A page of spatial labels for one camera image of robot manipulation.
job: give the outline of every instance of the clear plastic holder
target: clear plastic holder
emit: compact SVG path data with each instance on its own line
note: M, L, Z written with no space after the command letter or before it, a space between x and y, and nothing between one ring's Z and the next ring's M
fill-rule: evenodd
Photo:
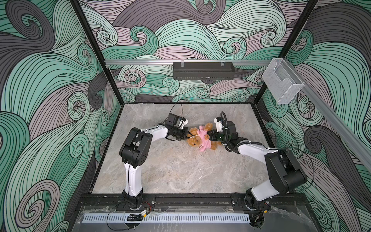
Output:
M285 105L304 87L300 77L292 78L294 67L283 58L273 58L263 73L263 80L277 104Z

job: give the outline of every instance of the aluminum rail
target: aluminum rail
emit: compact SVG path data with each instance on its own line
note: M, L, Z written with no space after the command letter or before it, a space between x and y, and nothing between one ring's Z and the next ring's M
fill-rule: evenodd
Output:
M232 62L233 65L268 66L270 60L155 60L155 59L109 59L106 65L173 65L174 62Z

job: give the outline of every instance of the red wire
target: red wire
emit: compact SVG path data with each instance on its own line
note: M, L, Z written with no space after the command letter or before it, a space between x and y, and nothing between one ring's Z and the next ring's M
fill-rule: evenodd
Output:
M152 206L149 204L149 202L145 202L148 204L148 206L150 207L150 211L152 210Z

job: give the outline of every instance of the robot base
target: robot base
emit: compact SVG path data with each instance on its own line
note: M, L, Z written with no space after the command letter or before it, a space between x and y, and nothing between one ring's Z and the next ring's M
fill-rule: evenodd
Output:
M122 191L122 194L124 196L125 204L118 205L117 210L119 211L124 210L125 206L129 206L132 209L139 209L139 207L142 204L143 188L136 197L130 196L129 194L125 192L125 190Z
M252 194L251 188L246 190L246 196L245 196L246 205L251 209L260 209L261 211L264 210L271 210L271 207L269 205L269 202L266 203L265 200L258 201Z

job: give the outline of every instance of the pink shirt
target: pink shirt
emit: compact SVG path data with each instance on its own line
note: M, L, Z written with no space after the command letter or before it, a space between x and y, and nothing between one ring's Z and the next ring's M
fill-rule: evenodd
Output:
M207 148L211 148L210 137L207 134L207 131L205 130L205 128L203 126L200 126L200 129L197 130L197 134L200 135L201 141L202 141L200 151L204 151Z

